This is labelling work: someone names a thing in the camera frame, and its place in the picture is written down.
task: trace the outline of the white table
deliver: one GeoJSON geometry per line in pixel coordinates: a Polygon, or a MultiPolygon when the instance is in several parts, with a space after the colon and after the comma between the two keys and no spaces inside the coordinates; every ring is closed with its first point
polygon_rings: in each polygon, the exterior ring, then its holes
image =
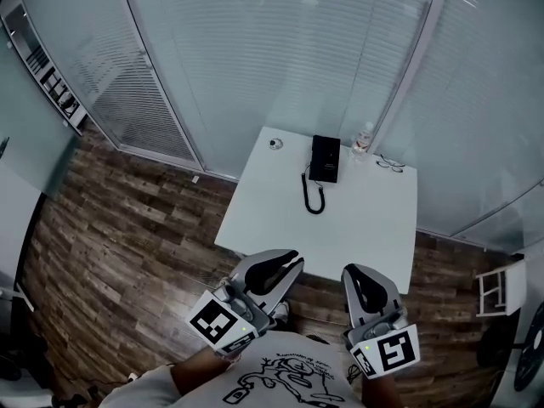
{"type": "MultiPolygon", "coordinates": [[[[364,264],[407,293],[414,257],[417,171],[379,167],[377,157],[356,161],[341,147],[338,182],[323,183],[326,208],[306,210],[301,173],[309,164],[312,138],[264,127],[253,147],[215,239],[245,255],[295,249],[304,271],[340,280],[346,264],[364,264]],[[283,141],[271,150],[269,141],[283,141]]],[[[308,182],[310,206],[319,208],[318,186],[308,182]]]]}

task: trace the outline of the shirt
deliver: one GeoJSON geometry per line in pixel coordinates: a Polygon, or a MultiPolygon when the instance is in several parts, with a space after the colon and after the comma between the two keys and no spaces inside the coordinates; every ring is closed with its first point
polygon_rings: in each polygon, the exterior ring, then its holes
{"type": "Polygon", "coordinates": [[[169,367],[148,371],[117,388],[101,408],[320,408],[363,406],[333,349],[292,332],[254,340],[225,373],[181,396],[169,367]]]}

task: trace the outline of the water bottle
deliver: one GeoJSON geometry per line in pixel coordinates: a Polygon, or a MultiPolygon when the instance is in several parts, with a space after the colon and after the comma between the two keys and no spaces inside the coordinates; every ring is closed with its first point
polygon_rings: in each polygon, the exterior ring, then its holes
{"type": "Polygon", "coordinates": [[[351,145],[351,154],[353,157],[362,157],[366,153],[368,145],[371,144],[372,130],[374,130],[374,124],[367,122],[365,129],[357,133],[357,137],[351,145]]]}

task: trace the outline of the sneaker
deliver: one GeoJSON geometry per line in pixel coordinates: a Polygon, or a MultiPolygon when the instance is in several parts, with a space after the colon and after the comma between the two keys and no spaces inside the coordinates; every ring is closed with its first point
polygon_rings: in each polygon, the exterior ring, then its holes
{"type": "Polygon", "coordinates": [[[275,309],[272,311],[272,314],[270,317],[274,320],[277,320],[279,322],[287,323],[289,319],[289,303],[287,301],[283,301],[282,303],[278,303],[275,306],[275,309]]]}

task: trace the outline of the frosted glass panel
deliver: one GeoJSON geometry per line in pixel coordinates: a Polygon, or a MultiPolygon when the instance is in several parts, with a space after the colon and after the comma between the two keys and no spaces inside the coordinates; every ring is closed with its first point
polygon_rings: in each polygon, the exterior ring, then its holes
{"type": "Polygon", "coordinates": [[[117,147],[196,166],[126,0],[23,2],[63,78],[117,147]]]}
{"type": "Polygon", "coordinates": [[[420,228],[451,235],[544,177],[544,0],[445,0],[377,151],[417,167],[420,228]]]}
{"type": "Polygon", "coordinates": [[[26,70],[0,25],[0,140],[2,162],[27,183],[53,196],[78,143],[26,70]]]}
{"type": "Polygon", "coordinates": [[[490,249],[516,252],[544,238],[544,184],[457,235],[490,249]]]}
{"type": "Polygon", "coordinates": [[[206,168],[240,176],[263,125],[345,143],[376,122],[427,0],[129,0],[206,168]]]}

